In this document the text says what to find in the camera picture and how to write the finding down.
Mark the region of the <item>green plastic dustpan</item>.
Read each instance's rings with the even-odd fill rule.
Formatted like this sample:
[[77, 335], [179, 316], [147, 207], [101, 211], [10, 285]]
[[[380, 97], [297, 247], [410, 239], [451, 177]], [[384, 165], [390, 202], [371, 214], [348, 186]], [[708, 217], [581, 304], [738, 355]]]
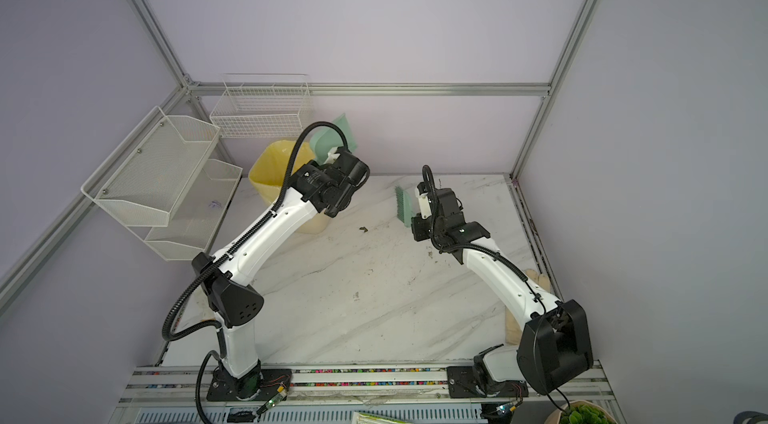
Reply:
[[[358, 143], [352, 132], [351, 125], [345, 113], [340, 114], [333, 120], [333, 123], [343, 132], [348, 150], [354, 152], [358, 148]], [[310, 139], [310, 148], [315, 154], [315, 160], [319, 163], [326, 162], [330, 151], [334, 147], [340, 147], [344, 144], [341, 136], [333, 129], [320, 127]]]

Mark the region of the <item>green hand brush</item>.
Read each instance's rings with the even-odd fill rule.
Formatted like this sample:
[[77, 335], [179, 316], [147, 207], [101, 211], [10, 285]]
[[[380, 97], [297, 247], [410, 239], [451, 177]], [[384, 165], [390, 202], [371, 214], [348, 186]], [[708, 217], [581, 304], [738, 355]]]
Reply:
[[395, 198], [397, 205], [397, 218], [406, 228], [411, 228], [413, 219], [413, 205], [410, 194], [401, 186], [395, 188]]

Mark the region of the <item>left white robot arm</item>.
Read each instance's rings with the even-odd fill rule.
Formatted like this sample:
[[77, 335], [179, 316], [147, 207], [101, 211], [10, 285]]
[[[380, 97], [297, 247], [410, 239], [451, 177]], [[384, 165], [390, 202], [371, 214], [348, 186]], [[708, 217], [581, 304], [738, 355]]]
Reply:
[[345, 148], [328, 162], [303, 164], [283, 182], [278, 198], [242, 234], [209, 259], [204, 292], [220, 324], [223, 368], [240, 379], [260, 364], [255, 319], [264, 298], [252, 286], [256, 274], [301, 226], [320, 214], [338, 216], [368, 180], [370, 168]]

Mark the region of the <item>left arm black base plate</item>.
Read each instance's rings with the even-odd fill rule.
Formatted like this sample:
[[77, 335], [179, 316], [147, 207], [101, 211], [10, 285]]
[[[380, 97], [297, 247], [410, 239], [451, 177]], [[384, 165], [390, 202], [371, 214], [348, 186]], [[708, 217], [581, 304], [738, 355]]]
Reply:
[[280, 389], [288, 391], [292, 377], [293, 371], [289, 368], [263, 368], [257, 364], [244, 376], [235, 378], [222, 364], [218, 364], [213, 370], [206, 400], [266, 402], [276, 396]]

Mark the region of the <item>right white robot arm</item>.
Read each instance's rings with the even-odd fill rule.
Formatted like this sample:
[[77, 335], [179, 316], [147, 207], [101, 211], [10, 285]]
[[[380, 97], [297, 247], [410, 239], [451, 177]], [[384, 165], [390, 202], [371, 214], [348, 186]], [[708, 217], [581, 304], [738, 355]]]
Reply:
[[450, 188], [417, 186], [419, 213], [411, 229], [417, 241], [428, 240], [474, 272], [505, 305], [520, 328], [516, 344], [501, 344], [478, 353], [474, 374], [485, 395], [508, 381], [523, 381], [546, 395], [593, 366], [594, 357], [584, 308], [545, 290], [497, 246], [490, 232], [464, 218], [460, 199]]

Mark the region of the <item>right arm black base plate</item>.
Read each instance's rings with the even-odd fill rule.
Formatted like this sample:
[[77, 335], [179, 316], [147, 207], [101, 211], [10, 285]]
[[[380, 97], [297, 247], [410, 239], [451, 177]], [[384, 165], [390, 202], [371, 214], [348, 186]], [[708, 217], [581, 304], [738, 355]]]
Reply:
[[525, 398], [528, 385], [517, 364], [517, 348], [499, 344], [473, 357], [471, 365], [446, 368], [449, 396], [458, 398]]

